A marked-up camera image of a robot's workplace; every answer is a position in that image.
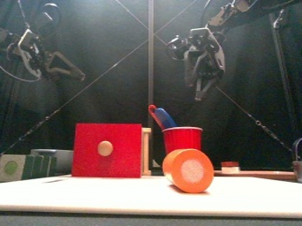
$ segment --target red cup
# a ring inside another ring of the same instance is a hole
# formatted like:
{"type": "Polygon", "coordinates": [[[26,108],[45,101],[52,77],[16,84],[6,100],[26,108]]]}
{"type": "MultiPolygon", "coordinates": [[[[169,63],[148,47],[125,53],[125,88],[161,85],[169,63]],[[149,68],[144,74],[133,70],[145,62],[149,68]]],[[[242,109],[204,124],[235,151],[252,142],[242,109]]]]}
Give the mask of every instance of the red cup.
{"type": "Polygon", "coordinates": [[[165,153],[187,148],[201,150],[201,131],[201,128],[188,126],[164,129],[165,153]]]}

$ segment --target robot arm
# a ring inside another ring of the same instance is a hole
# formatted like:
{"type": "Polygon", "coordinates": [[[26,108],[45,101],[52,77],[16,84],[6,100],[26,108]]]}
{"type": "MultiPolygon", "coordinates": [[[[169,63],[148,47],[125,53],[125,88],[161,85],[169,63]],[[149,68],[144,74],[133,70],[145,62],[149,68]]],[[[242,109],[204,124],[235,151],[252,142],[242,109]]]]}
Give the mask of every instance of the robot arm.
{"type": "MultiPolygon", "coordinates": [[[[18,1],[20,11],[22,12],[21,3],[18,1]]],[[[42,33],[49,26],[53,25],[53,18],[46,14],[45,9],[56,9],[58,20],[60,12],[54,4],[45,4],[44,11],[38,13],[34,20],[34,30],[42,33]]],[[[0,28],[0,51],[5,52],[6,59],[17,59],[22,61],[28,72],[37,79],[57,79],[57,75],[65,75],[74,79],[82,80],[85,75],[65,58],[60,52],[49,52],[42,45],[42,36],[32,32],[28,23],[24,34],[10,34],[9,31],[0,28]]],[[[9,76],[13,76],[0,65],[0,69],[9,76]]]]}
{"type": "Polygon", "coordinates": [[[172,59],[184,61],[185,85],[196,86],[197,101],[205,98],[205,93],[216,86],[225,71],[220,43],[227,30],[300,2],[302,0],[233,0],[220,8],[204,28],[191,29],[187,39],[176,36],[167,44],[167,54],[172,59]]]}
{"type": "Polygon", "coordinates": [[[0,47],[9,60],[22,61],[28,72],[37,79],[53,79],[57,74],[82,80],[85,75],[60,52],[44,51],[41,39],[29,29],[20,37],[0,28],[0,47]]]}

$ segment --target table surface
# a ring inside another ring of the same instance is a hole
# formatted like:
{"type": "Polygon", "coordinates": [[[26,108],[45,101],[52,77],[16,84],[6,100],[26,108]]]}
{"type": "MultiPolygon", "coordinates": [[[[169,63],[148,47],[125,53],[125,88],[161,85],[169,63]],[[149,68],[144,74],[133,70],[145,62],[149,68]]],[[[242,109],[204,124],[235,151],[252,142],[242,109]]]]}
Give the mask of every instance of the table surface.
{"type": "Polygon", "coordinates": [[[302,218],[302,184],[255,177],[215,177],[197,194],[164,177],[48,177],[1,183],[0,191],[0,211],[302,218]]]}

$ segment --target black backdrop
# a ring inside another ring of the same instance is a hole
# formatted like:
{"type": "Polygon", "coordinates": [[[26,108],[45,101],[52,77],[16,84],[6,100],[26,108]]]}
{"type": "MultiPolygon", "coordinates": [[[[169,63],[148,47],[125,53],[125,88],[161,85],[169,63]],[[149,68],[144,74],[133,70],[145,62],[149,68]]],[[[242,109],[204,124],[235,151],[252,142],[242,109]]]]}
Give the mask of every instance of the black backdrop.
{"type": "MultiPolygon", "coordinates": [[[[68,57],[85,73],[85,80],[78,82],[62,76],[56,82],[24,83],[0,72],[2,150],[60,109],[8,154],[28,154],[32,148],[72,149],[76,123],[149,126],[151,94],[152,103],[168,111],[177,125],[203,128],[203,151],[216,167],[221,161],[239,161],[246,169],[290,169],[291,154],[216,90],[203,102],[195,102],[195,90],[184,86],[184,66],[165,55],[165,43],[175,35],[187,37],[189,29],[199,27],[205,0],[155,0],[151,23],[152,1],[147,0],[22,0],[28,21],[34,20],[38,7],[49,2],[60,8],[61,23],[54,35],[44,40],[45,48],[68,57]],[[149,26],[156,34],[152,49],[149,26]]],[[[25,26],[16,1],[1,1],[0,7],[0,27],[22,34],[25,26]]],[[[296,4],[287,8],[287,23],[278,29],[294,102],[291,110],[268,16],[228,31],[223,45],[225,75],[219,85],[290,147],[300,137],[302,125],[300,29],[300,4],[296,4]]],[[[4,53],[0,57],[8,71],[30,78],[22,64],[6,61],[4,53]]],[[[160,164],[164,144],[156,125],[151,144],[160,164]]]]}

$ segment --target red box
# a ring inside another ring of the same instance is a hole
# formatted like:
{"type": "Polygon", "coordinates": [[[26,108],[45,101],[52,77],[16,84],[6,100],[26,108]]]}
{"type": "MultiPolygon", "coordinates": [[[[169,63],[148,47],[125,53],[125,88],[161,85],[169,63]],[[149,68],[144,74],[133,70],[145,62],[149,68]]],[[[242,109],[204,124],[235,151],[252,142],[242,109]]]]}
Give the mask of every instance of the red box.
{"type": "Polygon", "coordinates": [[[141,125],[77,124],[74,129],[73,177],[140,177],[141,125]],[[111,155],[99,154],[99,144],[108,141],[111,155]]]}

